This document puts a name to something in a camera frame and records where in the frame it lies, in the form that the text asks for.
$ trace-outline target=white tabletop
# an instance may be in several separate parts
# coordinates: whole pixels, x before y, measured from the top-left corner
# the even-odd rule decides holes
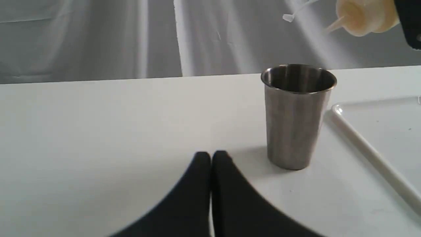
[[[421,66],[333,70],[330,105],[420,94]],[[326,119],[311,165],[266,159],[258,74],[0,86],[2,236],[106,236],[194,152],[226,149],[273,205],[327,236],[421,236],[421,219]]]

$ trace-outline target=cup rim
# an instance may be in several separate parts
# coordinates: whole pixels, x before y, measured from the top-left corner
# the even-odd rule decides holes
[[[270,70],[272,70],[272,69],[274,69],[274,68],[277,68],[277,67],[294,66],[294,65],[295,65],[295,66],[305,66],[305,67],[310,67],[310,68],[314,68],[314,69],[317,69],[317,70],[322,70],[322,71],[325,71],[326,73],[328,73],[328,75],[329,75],[329,76],[331,76],[331,77],[333,78],[333,84],[332,84],[332,86],[330,86],[330,87],[329,87],[329,88],[327,88],[327,89],[324,89],[324,90],[322,90],[322,91],[317,91],[317,92],[292,92],[292,91],[288,91],[288,90],[284,90],[284,89],[280,89],[280,88],[274,87],[273,85],[269,84],[267,81],[265,81],[265,80],[263,79],[263,75],[265,75],[267,72],[269,72]],[[333,73],[329,72],[328,70],[326,70],[326,69],[324,69],[324,68],[321,68],[321,67],[315,67],[315,66],[311,66],[311,65],[307,65],[307,64],[299,64],[299,63],[280,64],[280,65],[278,65],[278,66],[276,66],[276,67],[270,67],[270,68],[266,69],[265,71],[263,71],[263,72],[260,74],[260,80],[261,80],[261,81],[265,84],[265,86],[267,86],[267,87],[270,87],[270,88],[275,89],[275,90],[280,90],[280,91],[283,91],[283,92],[288,92],[288,93],[291,93],[291,94],[319,94],[319,93],[323,93],[323,92],[328,92],[328,91],[332,90],[333,88],[335,88],[336,84],[338,83],[338,80],[336,79],[335,75],[333,75]]]

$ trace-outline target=white curtain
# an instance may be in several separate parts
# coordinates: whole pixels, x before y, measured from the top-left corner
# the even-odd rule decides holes
[[[334,0],[0,0],[0,83],[420,65],[400,26],[357,38],[323,28]]]

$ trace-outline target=white fabric backdrop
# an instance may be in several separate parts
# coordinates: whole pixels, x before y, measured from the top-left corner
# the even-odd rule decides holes
[[[335,0],[0,0],[0,83],[420,65],[400,26],[324,35]]]

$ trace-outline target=yellow squeeze bottle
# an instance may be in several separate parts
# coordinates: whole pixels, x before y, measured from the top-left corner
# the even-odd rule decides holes
[[[353,36],[385,32],[399,23],[394,0],[338,0],[338,19],[327,32],[343,27]]]

